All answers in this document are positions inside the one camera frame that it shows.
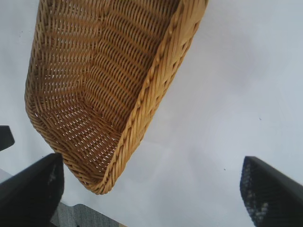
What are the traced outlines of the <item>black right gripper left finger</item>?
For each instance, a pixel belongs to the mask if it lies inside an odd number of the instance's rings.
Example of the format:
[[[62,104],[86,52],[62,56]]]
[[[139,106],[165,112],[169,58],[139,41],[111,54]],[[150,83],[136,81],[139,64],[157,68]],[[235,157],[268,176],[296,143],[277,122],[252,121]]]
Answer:
[[[47,227],[64,192],[61,154],[49,154],[0,184],[2,227]]]

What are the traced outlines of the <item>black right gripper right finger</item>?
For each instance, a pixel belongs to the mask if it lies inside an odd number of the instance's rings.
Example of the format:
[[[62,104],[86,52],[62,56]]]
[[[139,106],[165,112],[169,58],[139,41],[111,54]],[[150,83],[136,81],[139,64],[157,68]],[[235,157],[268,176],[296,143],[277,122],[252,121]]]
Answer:
[[[261,159],[244,158],[240,193],[254,226],[303,225],[303,186]]]

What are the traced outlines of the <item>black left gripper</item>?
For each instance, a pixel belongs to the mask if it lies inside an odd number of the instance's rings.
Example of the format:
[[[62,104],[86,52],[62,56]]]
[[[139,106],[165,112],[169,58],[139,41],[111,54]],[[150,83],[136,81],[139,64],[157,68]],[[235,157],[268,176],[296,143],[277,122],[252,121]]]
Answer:
[[[8,125],[0,126],[0,151],[3,151],[15,144],[14,137]]]

